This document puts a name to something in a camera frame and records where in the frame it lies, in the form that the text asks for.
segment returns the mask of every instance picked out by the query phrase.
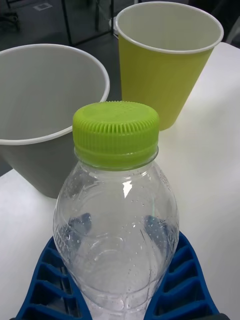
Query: paper cup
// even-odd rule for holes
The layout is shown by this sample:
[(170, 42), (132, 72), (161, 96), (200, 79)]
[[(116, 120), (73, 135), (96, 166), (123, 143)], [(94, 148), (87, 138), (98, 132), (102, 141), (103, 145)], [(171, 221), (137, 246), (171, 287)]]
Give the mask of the paper cup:
[(176, 121), (213, 48), (220, 22), (185, 4), (145, 2), (116, 17), (122, 100), (146, 104), (160, 116), (160, 130)]
[(106, 101), (109, 89), (104, 66), (76, 48), (33, 44), (0, 52), (0, 155), (57, 198), (77, 162), (73, 115)]

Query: chair leg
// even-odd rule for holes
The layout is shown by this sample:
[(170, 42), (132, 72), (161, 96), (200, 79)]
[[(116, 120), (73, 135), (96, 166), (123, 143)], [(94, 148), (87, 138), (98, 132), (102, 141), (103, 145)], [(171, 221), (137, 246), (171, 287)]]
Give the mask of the chair leg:
[(11, 9), (9, 0), (6, 0), (6, 5), (7, 5), (8, 9)]
[(114, 34), (114, 0), (111, 0), (110, 4), (110, 16), (111, 16), (111, 34)]
[(96, 9), (95, 9), (95, 30), (99, 31), (99, 2), (100, 0), (96, 0)]

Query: clear plastic bottle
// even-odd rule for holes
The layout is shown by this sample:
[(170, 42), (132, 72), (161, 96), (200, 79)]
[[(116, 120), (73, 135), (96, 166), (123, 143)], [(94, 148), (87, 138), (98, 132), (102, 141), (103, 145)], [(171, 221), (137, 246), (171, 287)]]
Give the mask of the clear plastic bottle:
[(154, 161), (158, 130), (157, 113), (133, 102), (95, 103), (73, 118), (79, 162), (53, 234), (93, 320), (143, 320), (175, 253), (178, 210)]

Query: yellow-green paper cup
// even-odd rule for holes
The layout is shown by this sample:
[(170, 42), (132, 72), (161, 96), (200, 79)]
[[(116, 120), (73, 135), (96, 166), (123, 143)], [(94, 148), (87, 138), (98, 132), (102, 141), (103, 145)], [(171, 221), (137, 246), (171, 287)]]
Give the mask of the yellow-green paper cup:
[(174, 2), (145, 2), (116, 17), (122, 100), (154, 108), (160, 130), (176, 121), (224, 30), (210, 14)]

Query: white table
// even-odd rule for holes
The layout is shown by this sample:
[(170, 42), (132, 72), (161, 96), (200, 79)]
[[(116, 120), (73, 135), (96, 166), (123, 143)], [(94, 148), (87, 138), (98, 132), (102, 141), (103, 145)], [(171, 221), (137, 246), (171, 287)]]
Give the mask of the white table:
[[(157, 162), (176, 196), (180, 229), (210, 294), (240, 318), (240, 50), (220, 43), (177, 122), (159, 134)], [(16, 171), (0, 178), (0, 319), (14, 317), (52, 236), (55, 200)]]

